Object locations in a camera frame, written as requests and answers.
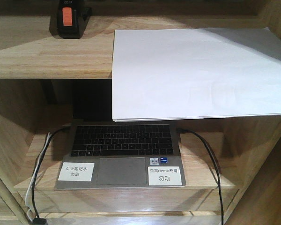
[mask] white sticker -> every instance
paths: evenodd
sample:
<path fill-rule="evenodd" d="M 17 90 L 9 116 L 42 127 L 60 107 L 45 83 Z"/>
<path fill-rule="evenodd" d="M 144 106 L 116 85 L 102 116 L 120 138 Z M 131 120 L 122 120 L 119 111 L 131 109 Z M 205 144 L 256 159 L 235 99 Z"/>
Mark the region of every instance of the white sticker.
<path fill-rule="evenodd" d="M 58 180 L 91 181 L 94 163 L 63 163 Z"/>
<path fill-rule="evenodd" d="M 150 165 L 159 165 L 158 158 L 150 158 Z"/>
<path fill-rule="evenodd" d="M 148 166 L 149 185 L 182 185 L 179 166 Z"/>

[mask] black cable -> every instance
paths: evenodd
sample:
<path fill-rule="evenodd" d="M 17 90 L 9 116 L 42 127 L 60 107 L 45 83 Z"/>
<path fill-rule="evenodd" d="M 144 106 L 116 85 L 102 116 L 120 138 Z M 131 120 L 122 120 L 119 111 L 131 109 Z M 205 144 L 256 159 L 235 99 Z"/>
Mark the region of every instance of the black cable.
<path fill-rule="evenodd" d="M 33 209 L 34 209 L 34 211 L 35 211 L 35 213 L 36 213 L 37 218 L 39 218 L 39 214 L 38 214 L 38 211 L 37 211 L 37 208 L 36 208 L 36 204 L 35 204 L 34 189 L 35 189 L 35 185 L 36 185 L 36 181 L 37 181 L 37 174 L 38 174 L 39 168 L 41 167 L 42 161 L 43 161 L 43 159 L 44 159 L 44 157 L 45 157 L 45 153 L 46 153 L 46 151 L 47 151 L 47 148 L 48 148 L 48 146 L 49 146 L 49 144 L 50 144 L 50 142 L 51 142 L 53 136 L 56 135 L 58 132 L 68 130 L 69 128 L 70 128 L 70 127 L 63 127 L 63 128 L 61 128 L 61 129 L 56 130 L 55 132 L 53 132 L 53 134 L 52 134 L 52 135 L 49 137 L 49 139 L 48 139 L 47 145 L 44 147 L 43 154 L 42 154 L 42 155 L 39 155 L 40 160 L 39 160 L 39 163 L 38 163 L 37 168 L 36 168 L 36 165 L 37 165 L 37 161 L 38 161 L 38 160 L 36 160 L 36 163 L 35 163 L 35 165 L 34 165 L 34 168 L 36 168 L 36 174 L 35 174 L 35 176 L 34 176 L 34 178 L 33 178 L 33 182 L 32 182 L 31 196 L 32 196 L 32 205 L 33 205 Z"/>
<path fill-rule="evenodd" d="M 222 190 L 221 190 L 221 179 L 220 179 L 220 173 L 219 173 L 219 166 L 218 164 L 216 163 L 217 160 L 216 160 L 216 156 L 214 155 L 213 151 L 212 151 L 212 148 L 211 146 L 209 145 L 209 143 L 199 134 L 197 134 L 196 132 L 192 131 L 192 130 L 185 130 L 185 129 L 177 129 L 177 131 L 179 133 L 191 133 L 195 136 L 197 136 L 201 142 L 204 144 L 210 158 L 211 158 L 211 161 L 214 165 L 214 168 L 215 168 L 215 172 L 216 172 L 216 176 L 217 176 L 217 186 L 218 186 L 218 189 L 219 189 L 219 196 L 220 196 L 220 205 L 221 205 L 221 225 L 224 225 L 224 207 L 223 207 L 223 199 L 222 199 Z"/>

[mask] white paper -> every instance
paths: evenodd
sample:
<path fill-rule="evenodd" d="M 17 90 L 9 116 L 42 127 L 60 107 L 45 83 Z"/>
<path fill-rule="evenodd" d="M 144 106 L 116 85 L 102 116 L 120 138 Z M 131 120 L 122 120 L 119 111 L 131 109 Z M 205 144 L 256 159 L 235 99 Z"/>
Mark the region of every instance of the white paper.
<path fill-rule="evenodd" d="M 281 41 L 268 29 L 116 30 L 114 121 L 281 114 Z"/>
<path fill-rule="evenodd" d="M 63 163 L 58 180 L 91 181 L 94 163 Z"/>
<path fill-rule="evenodd" d="M 179 166 L 148 166 L 150 186 L 181 186 Z"/>

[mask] black device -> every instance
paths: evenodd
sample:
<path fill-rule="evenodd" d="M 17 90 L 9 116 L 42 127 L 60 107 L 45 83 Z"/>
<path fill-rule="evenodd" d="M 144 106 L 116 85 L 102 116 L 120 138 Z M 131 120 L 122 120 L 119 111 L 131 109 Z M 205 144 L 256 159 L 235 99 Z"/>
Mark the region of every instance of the black device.
<path fill-rule="evenodd" d="M 83 0 L 59 0 L 57 32 L 66 39 L 80 39 L 92 14 Z"/>

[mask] wooden cabinet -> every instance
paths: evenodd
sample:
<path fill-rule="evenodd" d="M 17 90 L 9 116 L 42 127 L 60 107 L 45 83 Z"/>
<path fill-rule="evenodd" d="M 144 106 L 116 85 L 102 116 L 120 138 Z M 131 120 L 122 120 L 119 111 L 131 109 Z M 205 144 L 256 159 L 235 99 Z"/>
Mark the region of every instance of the wooden cabinet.
<path fill-rule="evenodd" d="M 4 214 L 24 224 L 23 197 L 45 135 L 71 122 L 71 106 L 48 105 L 39 79 L 112 78 L 115 29 L 269 25 L 281 38 L 281 1 L 88 2 L 94 14 L 79 40 L 52 36 L 54 13 L 47 1 L 6 4 L 0 3 L 0 190 L 5 190 L 0 197 L 11 209 Z M 50 6 L 54 12 L 56 6 Z M 179 120 L 177 127 L 197 131 L 213 147 L 222 170 L 227 220 L 279 140 L 281 116 Z M 209 156 L 191 134 L 181 134 L 180 139 L 185 187 L 57 191 L 54 185 L 67 140 L 66 133 L 58 134 L 37 183 L 41 216 L 63 225 L 218 224 L 220 204 Z"/>

